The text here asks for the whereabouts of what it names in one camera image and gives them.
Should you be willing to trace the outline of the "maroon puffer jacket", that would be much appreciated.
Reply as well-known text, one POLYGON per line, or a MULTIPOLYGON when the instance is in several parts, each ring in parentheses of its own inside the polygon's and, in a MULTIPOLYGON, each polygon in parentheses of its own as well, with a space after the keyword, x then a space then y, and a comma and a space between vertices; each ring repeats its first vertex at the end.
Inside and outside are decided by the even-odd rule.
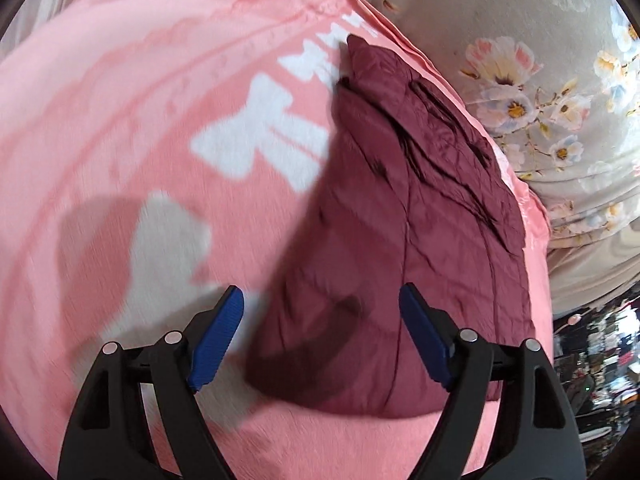
POLYGON ((518 201, 491 144, 395 52, 350 36, 337 133, 248 350, 247 382, 348 416, 439 411, 398 307, 402 285, 499 344, 535 327, 518 201))

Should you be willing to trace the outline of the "cluttered dark shelf items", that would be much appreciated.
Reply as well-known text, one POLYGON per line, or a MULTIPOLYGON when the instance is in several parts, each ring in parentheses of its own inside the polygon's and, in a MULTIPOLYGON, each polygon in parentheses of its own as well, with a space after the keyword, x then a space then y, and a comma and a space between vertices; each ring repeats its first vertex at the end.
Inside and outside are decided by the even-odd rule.
POLYGON ((639 293, 553 322, 554 368, 589 479, 639 477, 639 293))

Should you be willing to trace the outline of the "pink fleece blanket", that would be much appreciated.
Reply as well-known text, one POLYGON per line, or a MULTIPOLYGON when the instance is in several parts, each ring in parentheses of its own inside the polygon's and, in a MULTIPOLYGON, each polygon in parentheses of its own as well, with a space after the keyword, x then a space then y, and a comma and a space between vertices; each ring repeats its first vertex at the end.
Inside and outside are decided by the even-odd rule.
POLYGON ((235 474, 408 474, 436 414, 323 414, 243 377, 333 155, 349 35, 454 97, 363 0, 76 0, 2 61, 1 406, 47 472, 102 344, 152 344, 235 284, 243 321, 198 394, 235 474))

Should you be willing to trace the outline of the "grey floral curtain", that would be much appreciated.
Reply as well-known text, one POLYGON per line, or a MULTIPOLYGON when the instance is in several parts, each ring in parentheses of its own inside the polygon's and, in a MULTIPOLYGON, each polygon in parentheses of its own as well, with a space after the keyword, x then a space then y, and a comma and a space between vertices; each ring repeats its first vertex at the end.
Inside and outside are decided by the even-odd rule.
POLYGON ((616 0, 368 0, 548 211, 553 311, 639 278, 639 36, 616 0))

